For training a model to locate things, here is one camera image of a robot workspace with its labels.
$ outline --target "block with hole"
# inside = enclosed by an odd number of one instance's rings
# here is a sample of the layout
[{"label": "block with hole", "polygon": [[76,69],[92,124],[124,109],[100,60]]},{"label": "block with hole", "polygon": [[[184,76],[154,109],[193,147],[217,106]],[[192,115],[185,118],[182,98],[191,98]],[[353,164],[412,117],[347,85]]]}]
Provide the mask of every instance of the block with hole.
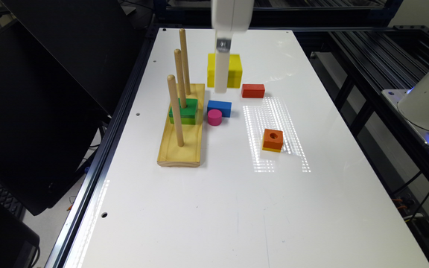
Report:
[{"label": "block with hole", "polygon": [[207,112],[212,109],[221,111],[223,117],[231,117],[231,103],[227,101],[209,100]]},{"label": "block with hole", "polygon": [[[186,108],[179,107],[179,115],[182,119],[182,124],[196,124],[196,115],[198,109],[198,100],[197,99],[186,99]],[[173,111],[170,108],[168,114],[170,117],[170,123],[173,123]]]},{"label": "block with hole", "polygon": [[281,130],[264,130],[262,137],[262,150],[280,153],[282,149],[283,136]]},{"label": "block with hole", "polygon": [[[208,54],[208,87],[215,87],[215,59],[214,53]],[[239,54],[229,55],[228,67],[228,87],[239,89],[241,87],[241,78],[243,76],[243,66]]]},{"label": "block with hole", "polygon": [[241,88],[243,98],[264,98],[265,92],[263,84],[243,84]]}]

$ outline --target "wooden dowel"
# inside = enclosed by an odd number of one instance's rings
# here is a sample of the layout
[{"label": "wooden dowel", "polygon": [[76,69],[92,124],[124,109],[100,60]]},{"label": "wooden dowel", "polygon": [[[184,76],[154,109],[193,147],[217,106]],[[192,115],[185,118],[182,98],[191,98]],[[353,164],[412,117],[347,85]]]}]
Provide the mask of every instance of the wooden dowel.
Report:
[{"label": "wooden dowel", "polygon": [[170,91],[170,102],[171,110],[173,113],[173,121],[175,124],[175,131],[177,132],[178,146],[182,147],[185,145],[183,141],[183,128],[182,128],[182,118],[179,114],[179,104],[178,104],[178,95],[177,95],[177,82],[175,81],[175,76],[172,74],[168,75],[168,90]]},{"label": "wooden dowel", "polygon": [[186,48],[186,33],[185,29],[179,30],[179,42],[182,46],[182,59],[183,59],[183,74],[185,75],[185,93],[191,94],[190,90],[190,71],[188,69],[188,49]]},{"label": "wooden dowel", "polygon": [[179,104],[184,109],[186,108],[185,83],[183,82],[182,52],[179,49],[175,49],[175,65],[177,66]]}]

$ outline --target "white tabletop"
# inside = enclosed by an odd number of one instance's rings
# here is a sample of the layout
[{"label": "white tabletop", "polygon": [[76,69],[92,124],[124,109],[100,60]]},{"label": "white tabletop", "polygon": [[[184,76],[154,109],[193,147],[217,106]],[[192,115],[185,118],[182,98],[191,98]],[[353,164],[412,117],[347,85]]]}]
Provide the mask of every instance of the white tabletop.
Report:
[{"label": "white tabletop", "polygon": [[[192,83],[206,83],[212,30],[187,30]],[[178,30],[158,33],[130,116],[69,256],[75,267],[429,267],[290,31],[235,35],[232,117],[203,126],[201,166],[156,163]],[[285,132],[261,152],[265,127]]]}]

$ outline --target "metal frame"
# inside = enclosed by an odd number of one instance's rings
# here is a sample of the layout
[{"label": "metal frame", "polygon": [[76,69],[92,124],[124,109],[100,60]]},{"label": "metal frame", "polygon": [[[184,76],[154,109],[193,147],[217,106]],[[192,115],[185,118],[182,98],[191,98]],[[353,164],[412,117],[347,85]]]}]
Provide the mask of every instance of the metal frame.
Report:
[{"label": "metal frame", "polygon": [[[356,87],[366,98],[366,103],[350,126],[352,135],[356,136],[376,112],[380,119],[394,135],[398,143],[408,153],[429,181],[429,151],[423,142],[410,128],[402,116],[389,104],[381,94],[382,89],[410,89],[428,72],[422,64],[406,54],[386,34],[334,32],[327,39],[332,54],[355,82]],[[429,50],[429,41],[423,42]],[[343,86],[339,93],[340,103],[350,85]]]},{"label": "metal frame", "polygon": [[[255,6],[250,27],[386,27],[402,2],[387,0],[383,8],[340,4],[326,7]],[[166,0],[153,0],[153,3],[160,23],[211,27],[211,11],[207,7],[170,7]]]},{"label": "metal frame", "polygon": [[51,255],[46,263],[46,267],[64,267],[67,256],[71,250],[71,246],[79,231],[79,226],[82,223],[84,214],[86,213],[89,203],[94,192],[100,190],[105,175],[112,161],[113,155],[117,148],[118,141],[123,132],[125,122],[127,121],[130,107],[135,100],[139,84],[147,65],[148,57],[150,56],[157,29],[149,29],[145,36],[142,49],[139,57],[127,81],[127,85],[122,93],[121,99],[115,109],[114,116],[105,132],[104,139],[99,145],[98,151],[95,154],[94,161],[91,164],[90,170],[84,179],[84,182],[79,190],[83,195],[77,198],[69,213],[66,224],[61,230],[59,237],[52,249]]}]

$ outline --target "green block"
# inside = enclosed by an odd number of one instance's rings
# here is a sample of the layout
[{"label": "green block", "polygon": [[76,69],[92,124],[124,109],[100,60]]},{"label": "green block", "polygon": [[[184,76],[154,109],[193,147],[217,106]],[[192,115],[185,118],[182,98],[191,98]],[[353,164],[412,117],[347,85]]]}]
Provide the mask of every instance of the green block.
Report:
[{"label": "green block", "polygon": [[[195,119],[195,115],[197,114],[198,109],[198,100],[197,99],[186,99],[186,108],[182,109],[182,107],[179,107],[179,113],[181,115],[181,118],[192,118]],[[173,112],[170,108],[170,117],[173,117]]]},{"label": "green block", "polygon": [[[174,123],[173,122],[173,118],[170,117],[170,123]],[[182,124],[197,124],[197,119],[196,118],[182,118]]]}]

